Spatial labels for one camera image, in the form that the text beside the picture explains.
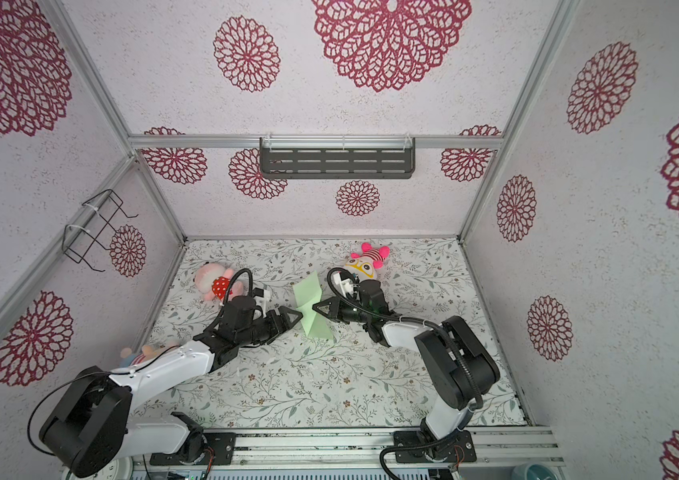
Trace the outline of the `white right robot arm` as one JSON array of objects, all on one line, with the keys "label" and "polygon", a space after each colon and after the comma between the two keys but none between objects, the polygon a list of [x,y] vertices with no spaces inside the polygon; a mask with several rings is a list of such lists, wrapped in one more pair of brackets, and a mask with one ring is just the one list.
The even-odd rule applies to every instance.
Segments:
[{"label": "white right robot arm", "polygon": [[465,429],[473,414],[485,407],[485,394],[501,379],[497,362],[461,316],[435,322],[363,307],[339,296],[313,304],[312,310],[333,322],[359,323],[373,341],[421,356],[437,392],[421,426],[425,443]]}]

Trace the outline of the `light green paper sheet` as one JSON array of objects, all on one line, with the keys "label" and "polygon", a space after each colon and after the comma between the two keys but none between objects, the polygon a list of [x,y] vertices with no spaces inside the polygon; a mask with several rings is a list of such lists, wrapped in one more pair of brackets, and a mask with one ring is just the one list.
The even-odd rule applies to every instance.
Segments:
[{"label": "light green paper sheet", "polygon": [[326,319],[313,310],[322,301],[322,288],[317,274],[311,272],[292,286],[296,310],[302,314],[300,324],[307,338],[333,340],[334,336]]}]

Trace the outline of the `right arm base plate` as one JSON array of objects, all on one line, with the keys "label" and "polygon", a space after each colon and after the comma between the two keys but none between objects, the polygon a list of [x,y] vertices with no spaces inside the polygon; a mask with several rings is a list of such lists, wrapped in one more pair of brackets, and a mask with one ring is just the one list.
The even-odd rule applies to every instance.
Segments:
[{"label": "right arm base plate", "polygon": [[477,461],[477,450],[467,430],[457,430],[441,440],[427,439],[420,431],[395,431],[393,446],[395,461],[401,464]]}]

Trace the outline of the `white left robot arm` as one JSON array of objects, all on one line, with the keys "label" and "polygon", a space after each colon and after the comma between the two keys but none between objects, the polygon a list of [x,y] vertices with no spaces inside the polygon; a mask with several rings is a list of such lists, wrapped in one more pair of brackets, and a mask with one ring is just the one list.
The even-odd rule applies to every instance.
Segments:
[{"label": "white left robot arm", "polygon": [[82,370],[61,387],[63,396],[39,429],[39,441],[78,478],[125,457],[163,454],[193,464],[207,450],[197,422],[181,412],[135,421],[133,412],[178,384],[219,370],[242,348],[273,342],[301,318],[285,306],[260,314],[257,306],[229,303],[203,332],[153,360],[113,371]]}]

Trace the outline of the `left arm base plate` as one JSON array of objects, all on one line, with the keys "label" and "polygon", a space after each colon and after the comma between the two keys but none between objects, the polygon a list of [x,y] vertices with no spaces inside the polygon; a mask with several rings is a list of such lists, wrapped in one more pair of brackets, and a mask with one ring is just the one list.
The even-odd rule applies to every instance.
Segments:
[{"label": "left arm base plate", "polygon": [[235,433],[191,433],[187,442],[176,453],[155,453],[149,457],[150,466],[227,466],[235,450]]}]

